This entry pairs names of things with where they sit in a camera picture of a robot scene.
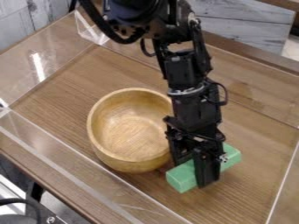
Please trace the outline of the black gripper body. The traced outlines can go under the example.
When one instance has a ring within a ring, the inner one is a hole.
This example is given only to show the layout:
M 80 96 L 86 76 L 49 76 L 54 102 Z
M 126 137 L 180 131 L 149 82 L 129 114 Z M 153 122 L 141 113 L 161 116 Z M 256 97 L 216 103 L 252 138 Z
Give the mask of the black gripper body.
M 205 80 L 196 88 L 168 91 L 172 115 L 162 121 L 166 129 L 176 129 L 190 137 L 190 149 L 198 143 L 224 142 L 225 137 L 218 130 L 220 107 L 228 103 L 228 97 L 220 99 L 220 86 L 217 82 Z

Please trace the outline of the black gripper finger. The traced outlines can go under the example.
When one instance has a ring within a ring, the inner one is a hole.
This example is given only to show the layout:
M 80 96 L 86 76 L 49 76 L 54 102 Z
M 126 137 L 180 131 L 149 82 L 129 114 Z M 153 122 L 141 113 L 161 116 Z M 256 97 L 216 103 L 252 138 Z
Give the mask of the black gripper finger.
M 168 128 L 165 137 L 169 145 L 173 165 L 181 165 L 192 158 L 192 140 L 190 137 L 177 129 Z
M 194 178 L 198 188 L 220 179 L 221 157 L 225 155 L 222 143 L 198 143 L 192 150 Z

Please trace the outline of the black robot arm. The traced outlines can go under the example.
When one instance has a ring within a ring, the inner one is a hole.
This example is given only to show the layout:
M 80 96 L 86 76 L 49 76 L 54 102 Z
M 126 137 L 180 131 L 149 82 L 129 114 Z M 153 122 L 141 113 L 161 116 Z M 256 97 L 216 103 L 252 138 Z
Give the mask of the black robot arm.
M 152 41 L 154 57 L 166 80 L 172 114 L 162 121 L 172 161 L 193 162 L 194 183 L 204 187 L 220 179 L 225 136 L 218 130 L 225 87 L 213 81 L 210 55 L 201 35 L 201 21 L 186 0 L 78 0 L 89 19 L 116 43 Z

